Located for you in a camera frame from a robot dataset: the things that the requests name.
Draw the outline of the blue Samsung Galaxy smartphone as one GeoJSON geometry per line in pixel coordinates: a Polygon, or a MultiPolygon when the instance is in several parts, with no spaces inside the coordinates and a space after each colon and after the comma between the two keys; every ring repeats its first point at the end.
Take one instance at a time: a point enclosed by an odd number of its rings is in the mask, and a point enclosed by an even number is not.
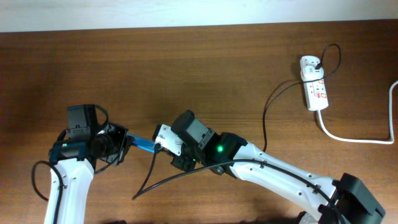
{"type": "Polygon", "coordinates": [[[131,143],[132,146],[137,147],[139,149],[143,149],[147,152],[151,153],[155,152],[155,143],[153,141],[129,133],[127,133],[127,136],[133,138],[131,143]]]}

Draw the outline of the white power strip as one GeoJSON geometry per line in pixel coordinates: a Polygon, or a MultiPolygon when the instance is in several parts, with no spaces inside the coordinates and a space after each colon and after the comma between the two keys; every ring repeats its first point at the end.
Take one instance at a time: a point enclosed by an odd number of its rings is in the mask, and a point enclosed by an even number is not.
{"type": "MultiPolygon", "coordinates": [[[[303,56],[300,59],[300,63],[304,60],[317,61],[318,63],[320,63],[319,58],[310,55],[303,56]]],[[[323,77],[318,80],[312,80],[308,82],[303,81],[303,87],[307,102],[307,108],[309,111],[323,110],[328,107],[328,98],[323,77]]]]}

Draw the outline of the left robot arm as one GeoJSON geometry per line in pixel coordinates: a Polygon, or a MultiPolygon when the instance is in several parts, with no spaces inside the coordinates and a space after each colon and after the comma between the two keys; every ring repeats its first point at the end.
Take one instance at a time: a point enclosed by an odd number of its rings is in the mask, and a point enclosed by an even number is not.
{"type": "Polygon", "coordinates": [[[124,161],[132,137],[109,121],[100,105],[67,108],[68,127],[49,150],[50,197],[45,223],[83,223],[88,191],[96,174],[124,161]]]}

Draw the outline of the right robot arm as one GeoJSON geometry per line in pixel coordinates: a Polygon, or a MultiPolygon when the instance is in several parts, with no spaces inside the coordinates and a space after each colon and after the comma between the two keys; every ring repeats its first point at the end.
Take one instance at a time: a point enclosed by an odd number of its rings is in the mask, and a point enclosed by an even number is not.
{"type": "Polygon", "coordinates": [[[171,125],[180,155],[216,174],[260,185],[305,210],[314,223],[381,223],[381,204],[357,177],[313,174],[276,159],[233,133],[217,134],[190,110],[171,125]]]}

